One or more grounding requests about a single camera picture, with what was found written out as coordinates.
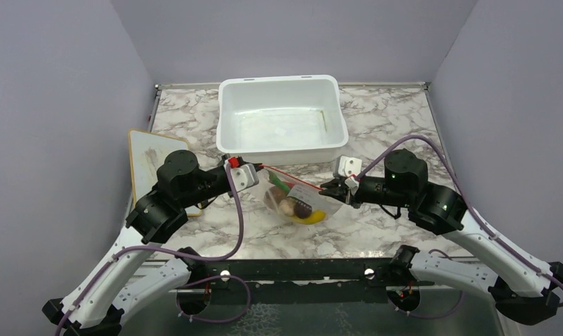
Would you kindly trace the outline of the yellow banana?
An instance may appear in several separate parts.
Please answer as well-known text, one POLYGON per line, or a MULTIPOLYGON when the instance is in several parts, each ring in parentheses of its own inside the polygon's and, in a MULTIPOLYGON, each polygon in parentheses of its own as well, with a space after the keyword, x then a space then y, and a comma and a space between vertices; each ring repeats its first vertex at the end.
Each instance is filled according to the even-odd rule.
POLYGON ((326 219, 326 212, 322 210, 313 211, 308 217, 306 218, 293 218, 295 222, 303 225, 313 225, 316 223, 320 223, 326 219))

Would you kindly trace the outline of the clear zip top bag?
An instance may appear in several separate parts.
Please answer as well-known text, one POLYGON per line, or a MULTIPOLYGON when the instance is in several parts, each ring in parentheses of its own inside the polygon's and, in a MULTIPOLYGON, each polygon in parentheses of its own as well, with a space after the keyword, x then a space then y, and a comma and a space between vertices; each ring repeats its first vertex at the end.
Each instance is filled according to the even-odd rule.
MULTIPOLYGON (((260 201, 262 201, 264 203, 263 198, 264 198, 265 192, 270 187, 272 187, 274 185, 272 185, 267 180, 267 172, 263 168, 259 171, 258 175, 259 175, 259 184, 253 190, 253 195, 254 195, 255 198, 259 199, 260 201)), ((320 191, 317 192, 317 191, 310 189, 310 188, 307 188, 305 186, 297 185, 297 186, 294 186, 291 189, 290 193, 286 196, 286 198, 293 199, 295 203, 296 202, 303 202, 303 203, 309 204, 312 207, 312 212, 316 211, 316 210, 322 210, 322 211, 326 212, 326 219, 325 220, 327 220, 331 216, 335 215, 340 210, 340 208, 342 207, 342 203, 340 203, 340 202, 338 202, 334 199, 321 196, 319 194, 319 192, 320 191)), ((279 210, 279 205, 277 206, 277 208, 273 208, 273 209, 268 208, 268 209, 284 221, 291 221, 293 223, 297 223, 293 219, 295 216, 293 216, 293 217, 285 216, 279 210)))

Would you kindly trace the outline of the brown kiwi fruit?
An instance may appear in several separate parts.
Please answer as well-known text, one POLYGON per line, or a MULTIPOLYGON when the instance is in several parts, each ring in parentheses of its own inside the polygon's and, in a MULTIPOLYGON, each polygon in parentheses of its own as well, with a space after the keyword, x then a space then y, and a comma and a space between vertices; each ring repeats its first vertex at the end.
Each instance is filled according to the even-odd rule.
POLYGON ((277 208, 282 200, 286 199, 286 193, 277 186, 270 187, 264 195, 263 201, 265 205, 270 208, 277 208))

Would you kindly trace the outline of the white plastic bin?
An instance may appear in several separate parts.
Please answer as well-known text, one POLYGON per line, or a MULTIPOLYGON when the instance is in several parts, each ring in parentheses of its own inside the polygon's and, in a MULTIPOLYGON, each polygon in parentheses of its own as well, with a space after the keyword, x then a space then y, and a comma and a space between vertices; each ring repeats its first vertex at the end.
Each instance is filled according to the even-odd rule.
POLYGON ((329 75, 234 78, 218 87, 216 147, 266 165, 330 162, 349 140, 329 75))

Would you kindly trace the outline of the dark red plum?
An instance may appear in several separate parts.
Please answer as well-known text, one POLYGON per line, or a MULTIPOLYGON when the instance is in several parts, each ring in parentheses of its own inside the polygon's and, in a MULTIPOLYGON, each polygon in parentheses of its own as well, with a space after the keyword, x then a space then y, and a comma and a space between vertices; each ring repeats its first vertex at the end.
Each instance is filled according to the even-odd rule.
POLYGON ((303 202, 296 202, 293 206, 294 216, 300 219, 309 218, 312 215, 312 207, 303 202))

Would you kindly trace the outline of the green chili pepper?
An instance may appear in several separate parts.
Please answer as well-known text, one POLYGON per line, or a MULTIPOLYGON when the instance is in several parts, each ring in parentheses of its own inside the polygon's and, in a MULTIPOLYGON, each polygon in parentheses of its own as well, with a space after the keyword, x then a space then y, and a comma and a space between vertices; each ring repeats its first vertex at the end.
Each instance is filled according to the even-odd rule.
POLYGON ((268 180, 269 182, 271 182, 271 184, 280 189, 285 195, 288 195, 290 193, 291 186, 282 181, 274 172, 268 172, 268 180))

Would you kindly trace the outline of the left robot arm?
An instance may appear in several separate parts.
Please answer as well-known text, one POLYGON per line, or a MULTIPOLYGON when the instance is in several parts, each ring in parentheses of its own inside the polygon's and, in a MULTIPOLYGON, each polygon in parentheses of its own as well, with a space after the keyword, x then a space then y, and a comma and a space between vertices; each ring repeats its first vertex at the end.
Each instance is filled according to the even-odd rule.
POLYGON ((217 167, 203 170, 189 150, 175 150, 156 171, 157 181, 137 200, 111 248, 93 271, 70 294, 47 301, 42 312, 56 325, 56 335, 117 335, 156 295, 177 284, 199 286, 201 264, 231 258, 244 238, 239 191, 258 184, 262 164, 242 157, 223 157, 217 167), (188 222, 187 208, 208 205, 228 194, 239 220, 237 242, 218 257, 174 251, 164 244, 188 222))

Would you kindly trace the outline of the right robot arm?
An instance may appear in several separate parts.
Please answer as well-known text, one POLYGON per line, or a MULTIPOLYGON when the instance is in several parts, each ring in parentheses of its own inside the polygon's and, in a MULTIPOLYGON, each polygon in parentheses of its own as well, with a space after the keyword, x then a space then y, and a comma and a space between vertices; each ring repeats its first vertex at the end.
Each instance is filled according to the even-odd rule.
POLYGON ((406 149, 384 159, 384 176, 356 178, 361 161, 342 156, 333 179, 321 194, 354 208, 376 204, 406 209, 409 221, 467 250, 478 259, 470 265, 437 258, 402 245, 389 264, 389 277, 399 285, 430 281, 491 300, 505 317, 533 326, 556 315, 563 284, 563 263, 542 261, 500 234, 468 207, 453 189, 428 180, 425 161, 406 149))

